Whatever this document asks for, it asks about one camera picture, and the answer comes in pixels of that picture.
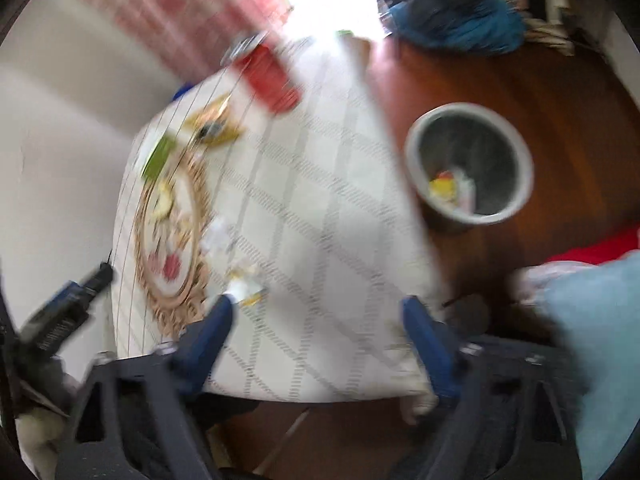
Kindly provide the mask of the yellow white carton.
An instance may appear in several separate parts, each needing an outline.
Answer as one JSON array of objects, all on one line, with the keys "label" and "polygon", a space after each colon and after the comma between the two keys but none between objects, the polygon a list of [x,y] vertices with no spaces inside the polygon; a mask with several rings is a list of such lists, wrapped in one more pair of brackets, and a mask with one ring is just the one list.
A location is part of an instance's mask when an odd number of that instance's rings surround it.
[{"label": "yellow white carton", "polygon": [[239,307],[253,307],[260,304],[267,293],[262,268],[257,263],[239,261],[230,266],[226,284],[224,285],[224,296]]}]

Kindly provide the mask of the yellow fruit peel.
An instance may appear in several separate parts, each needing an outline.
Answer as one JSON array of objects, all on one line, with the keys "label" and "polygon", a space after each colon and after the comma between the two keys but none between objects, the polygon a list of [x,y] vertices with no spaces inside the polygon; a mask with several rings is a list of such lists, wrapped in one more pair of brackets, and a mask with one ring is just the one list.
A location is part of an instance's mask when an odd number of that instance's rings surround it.
[{"label": "yellow fruit peel", "polygon": [[175,193],[174,186],[168,180],[160,180],[154,186],[153,196],[151,200],[152,212],[151,218],[154,221],[166,220],[171,209],[174,206]]}]

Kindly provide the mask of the clear plastic cup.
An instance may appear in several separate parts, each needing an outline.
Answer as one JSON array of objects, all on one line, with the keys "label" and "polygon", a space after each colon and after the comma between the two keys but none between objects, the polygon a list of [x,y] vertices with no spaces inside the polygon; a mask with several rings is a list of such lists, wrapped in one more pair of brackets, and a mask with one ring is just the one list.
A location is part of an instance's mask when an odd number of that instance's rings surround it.
[{"label": "clear plastic cup", "polygon": [[229,259],[235,243],[234,225],[219,214],[206,226],[200,241],[205,257]]}]

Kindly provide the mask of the green white small box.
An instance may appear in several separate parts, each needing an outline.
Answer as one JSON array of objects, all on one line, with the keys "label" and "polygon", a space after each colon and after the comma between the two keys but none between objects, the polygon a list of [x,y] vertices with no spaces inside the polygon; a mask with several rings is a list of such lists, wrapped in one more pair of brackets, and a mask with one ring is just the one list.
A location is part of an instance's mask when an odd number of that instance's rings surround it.
[{"label": "green white small box", "polygon": [[149,183],[157,180],[169,156],[175,151],[176,145],[175,133],[167,131],[160,137],[142,169],[142,180],[144,182]]}]

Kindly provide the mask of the white pink toothpaste box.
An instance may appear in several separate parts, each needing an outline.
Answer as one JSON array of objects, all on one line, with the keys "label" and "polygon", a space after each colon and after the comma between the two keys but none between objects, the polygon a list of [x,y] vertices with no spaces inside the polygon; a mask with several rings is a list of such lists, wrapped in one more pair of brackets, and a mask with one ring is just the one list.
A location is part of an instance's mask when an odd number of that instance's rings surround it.
[{"label": "white pink toothpaste box", "polygon": [[474,214],[476,208],[475,181],[458,167],[454,167],[452,175],[454,176],[454,184],[456,185],[454,204],[462,212]]}]

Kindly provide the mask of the yellow cigarette carton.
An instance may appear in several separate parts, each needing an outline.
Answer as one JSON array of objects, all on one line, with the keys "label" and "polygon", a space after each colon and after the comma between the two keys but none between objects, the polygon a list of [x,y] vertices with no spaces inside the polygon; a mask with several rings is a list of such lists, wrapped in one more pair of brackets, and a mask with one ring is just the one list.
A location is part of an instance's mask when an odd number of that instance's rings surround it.
[{"label": "yellow cigarette carton", "polygon": [[428,185],[431,196],[449,206],[457,207],[460,202],[459,179],[450,170],[439,171]]}]

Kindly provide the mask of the yellow panda snack bag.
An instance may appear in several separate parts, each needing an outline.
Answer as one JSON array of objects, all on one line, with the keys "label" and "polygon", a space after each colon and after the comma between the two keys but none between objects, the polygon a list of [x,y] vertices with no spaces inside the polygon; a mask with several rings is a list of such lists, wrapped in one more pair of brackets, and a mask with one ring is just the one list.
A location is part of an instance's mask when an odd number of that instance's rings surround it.
[{"label": "yellow panda snack bag", "polygon": [[232,94],[224,93],[206,106],[191,114],[184,122],[189,140],[187,148],[204,145],[216,148],[237,139],[243,129],[236,119],[232,106]]}]

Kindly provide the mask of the red cola can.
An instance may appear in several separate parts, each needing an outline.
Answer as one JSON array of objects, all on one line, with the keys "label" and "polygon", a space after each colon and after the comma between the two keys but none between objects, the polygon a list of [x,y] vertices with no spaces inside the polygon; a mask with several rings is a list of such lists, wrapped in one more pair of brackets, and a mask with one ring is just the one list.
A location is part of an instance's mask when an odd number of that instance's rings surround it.
[{"label": "red cola can", "polygon": [[294,110],[302,98],[268,32],[236,40],[221,65],[233,67],[273,115]]}]

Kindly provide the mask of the white round trash bin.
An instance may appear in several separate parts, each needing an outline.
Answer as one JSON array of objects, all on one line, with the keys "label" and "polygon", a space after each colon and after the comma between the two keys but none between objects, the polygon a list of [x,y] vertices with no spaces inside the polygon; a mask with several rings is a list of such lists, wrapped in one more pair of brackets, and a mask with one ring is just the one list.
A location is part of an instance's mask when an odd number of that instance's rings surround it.
[{"label": "white round trash bin", "polygon": [[[511,219],[532,195],[532,155],[514,125],[487,107],[449,103],[411,126],[404,145],[408,177],[435,228],[467,230]],[[461,168],[476,186],[474,214],[434,200],[428,185],[442,170]]]}]

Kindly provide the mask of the plaid pastel pillow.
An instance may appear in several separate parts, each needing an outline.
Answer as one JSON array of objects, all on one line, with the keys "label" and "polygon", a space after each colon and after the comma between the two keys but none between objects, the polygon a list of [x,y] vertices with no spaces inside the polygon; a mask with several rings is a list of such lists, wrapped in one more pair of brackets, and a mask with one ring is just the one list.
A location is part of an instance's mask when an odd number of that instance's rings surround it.
[{"label": "plaid pastel pillow", "polygon": [[528,266],[515,271],[506,281],[509,296],[519,306],[538,308],[542,305],[544,291],[556,278],[571,274],[570,262],[550,262],[539,266]]}]

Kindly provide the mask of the light blue blanket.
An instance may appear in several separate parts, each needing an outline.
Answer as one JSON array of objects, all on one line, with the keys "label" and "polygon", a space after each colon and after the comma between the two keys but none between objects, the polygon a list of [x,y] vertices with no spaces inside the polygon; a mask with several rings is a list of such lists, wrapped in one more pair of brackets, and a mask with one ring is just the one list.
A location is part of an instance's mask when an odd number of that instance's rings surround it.
[{"label": "light blue blanket", "polygon": [[576,441],[582,476],[612,466],[639,420],[639,254],[560,276],[542,304],[587,384]]}]

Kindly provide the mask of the red bed sheet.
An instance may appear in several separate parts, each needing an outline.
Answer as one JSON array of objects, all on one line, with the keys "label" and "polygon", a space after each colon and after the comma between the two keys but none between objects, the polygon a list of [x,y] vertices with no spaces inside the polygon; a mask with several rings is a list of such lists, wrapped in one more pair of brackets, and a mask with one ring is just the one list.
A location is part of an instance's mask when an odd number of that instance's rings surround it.
[{"label": "red bed sheet", "polygon": [[639,225],[627,226],[620,229],[600,242],[590,246],[575,247],[562,254],[554,255],[546,263],[559,261],[573,261],[592,266],[617,260],[639,249]]}]

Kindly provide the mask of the checked floral tablecloth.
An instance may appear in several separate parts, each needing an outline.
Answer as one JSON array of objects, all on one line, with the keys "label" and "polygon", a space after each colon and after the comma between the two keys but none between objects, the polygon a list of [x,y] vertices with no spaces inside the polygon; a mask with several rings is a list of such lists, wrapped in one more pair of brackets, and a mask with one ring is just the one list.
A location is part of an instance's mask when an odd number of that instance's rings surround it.
[{"label": "checked floral tablecloth", "polygon": [[[400,304],[433,306],[442,282],[386,123],[343,38],[300,42],[290,57],[302,100],[274,116],[234,70],[221,70],[138,133],[117,206],[112,289],[116,352],[141,356],[176,338],[224,290],[233,263],[262,268],[267,293],[239,310],[210,391],[263,401],[406,398],[437,403],[408,343]],[[224,93],[243,129],[232,143],[182,154],[169,219],[151,218],[142,169],[167,131]],[[219,214],[229,259],[205,257]]]}]

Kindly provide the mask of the pink floral curtain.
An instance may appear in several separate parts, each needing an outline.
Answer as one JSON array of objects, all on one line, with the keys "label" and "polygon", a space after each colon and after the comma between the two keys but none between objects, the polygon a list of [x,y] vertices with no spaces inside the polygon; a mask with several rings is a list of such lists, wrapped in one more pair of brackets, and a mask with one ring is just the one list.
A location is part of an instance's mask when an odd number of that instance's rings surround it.
[{"label": "pink floral curtain", "polygon": [[235,40],[252,32],[276,32],[291,13],[288,0],[84,1],[184,82],[216,73]]}]

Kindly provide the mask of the blue jacket pile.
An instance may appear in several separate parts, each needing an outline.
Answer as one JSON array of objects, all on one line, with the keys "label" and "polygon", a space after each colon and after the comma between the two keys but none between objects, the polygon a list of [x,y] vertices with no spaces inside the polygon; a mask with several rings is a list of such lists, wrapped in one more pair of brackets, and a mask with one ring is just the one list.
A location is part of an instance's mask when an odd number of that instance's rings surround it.
[{"label": "blue jacket pile", "polygon": [[390,32],[426,50],[506,54],[524,42],[520,12],[506,0],[378,0]]}]

